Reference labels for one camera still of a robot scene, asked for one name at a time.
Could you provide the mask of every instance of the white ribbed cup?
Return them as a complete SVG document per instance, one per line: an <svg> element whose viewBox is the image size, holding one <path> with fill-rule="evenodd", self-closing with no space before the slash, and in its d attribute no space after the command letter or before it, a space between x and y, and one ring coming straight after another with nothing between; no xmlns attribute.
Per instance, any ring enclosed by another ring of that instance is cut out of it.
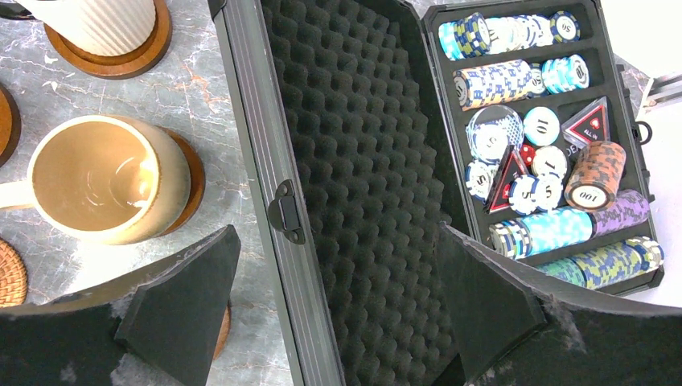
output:
<svg viewBox="0 0 682 386"><path fill-rule="evenodd" d="M78 48L118 56L140 47L156 20L154 0L17 0Z"/></svg>

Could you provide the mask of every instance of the poker chip case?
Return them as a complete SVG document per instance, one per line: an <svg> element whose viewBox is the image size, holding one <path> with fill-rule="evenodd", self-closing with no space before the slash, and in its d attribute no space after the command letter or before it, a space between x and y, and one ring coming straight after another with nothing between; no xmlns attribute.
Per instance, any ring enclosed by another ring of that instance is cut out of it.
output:
<svg viewBox="0 0 682 386"><path fill-rule="evenodd" d="M649 194L634 117L598 0L465 2L423 18L400 0L209 0L232 96L294 384L439 384L457 355L433 245L445 221L492 248L464 184L472 155L452 74L509 60L580 54L590 86L505 104L566 121L606 96L611 140L627 152L620 189ZM438 27L567 10L577 42L450 61ZM554 143L563 149L563 137ZM541 253L541 265L633 236L651 219ZM657 286L663 268L599 289Z"/></svg>

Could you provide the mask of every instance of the case latch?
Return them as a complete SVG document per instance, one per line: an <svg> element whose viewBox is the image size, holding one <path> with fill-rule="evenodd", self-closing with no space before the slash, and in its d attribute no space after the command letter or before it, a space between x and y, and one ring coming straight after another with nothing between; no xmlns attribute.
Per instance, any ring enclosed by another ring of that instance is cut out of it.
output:
<svg viewBox="0 0 682 386"><path fill-rule="evenodd" d="M284 237L294 244L305 244L298 206L294 198L294 184L290 179L282 182L275 191L275 200L268 206L270 224L284 233Z"/></svg>

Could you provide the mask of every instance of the marble countertop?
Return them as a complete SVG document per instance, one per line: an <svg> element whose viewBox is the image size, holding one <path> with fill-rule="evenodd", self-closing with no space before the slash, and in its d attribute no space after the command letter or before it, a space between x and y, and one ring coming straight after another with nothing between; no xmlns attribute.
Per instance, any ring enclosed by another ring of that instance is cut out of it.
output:
<svg viewBox="0 0 682 386"><path fill-rule="evenodd" d="M413 3L424 14L428 6L448 2L458 1ZM0 30L9 31L0 35L0 83L17 101L23 122L16 153L0 167L0 183L26 178L31 153L58 124L87 114L127 115L181 133L198 151L207 186L196 215L169 236L113 247L65 236L35 210L9 211L0 213L0 238L26 262L27 301L42 304L148 265L233 224L242 253L232 289L232 331L225 351L212 365L208 384L289 385L289 364L269 279L268 264L274 263L263 255L207 2L166 3L174 23L170 49L159 65L130 80L87 76L59 57L41 23L0 19ZM639 74L636 70L632 74L628 87L638 88ZM154 381L158 375L148 374L146 379L144 384L167 384Z"/></svg>

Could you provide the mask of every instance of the coffee mug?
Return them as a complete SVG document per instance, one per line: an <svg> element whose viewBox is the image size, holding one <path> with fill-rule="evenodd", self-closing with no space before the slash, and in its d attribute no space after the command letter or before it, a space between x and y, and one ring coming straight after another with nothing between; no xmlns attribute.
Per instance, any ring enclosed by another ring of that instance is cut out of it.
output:
<svg viewBox="0 0 682 386"><path fill-rule="evenodd" d="M134 51L151 35L154 0L0 0L0 18L37 18L78 48L94 55Z"/></svg>
<svg viewBox="0 0 682 386"><path fill-rule="evenodd" d="M53 227L99 244L166 231L190 194L190 169L166 132L129 117L89 115L54 128L26 181L0 184L0 209L35 207Z"/></svg>

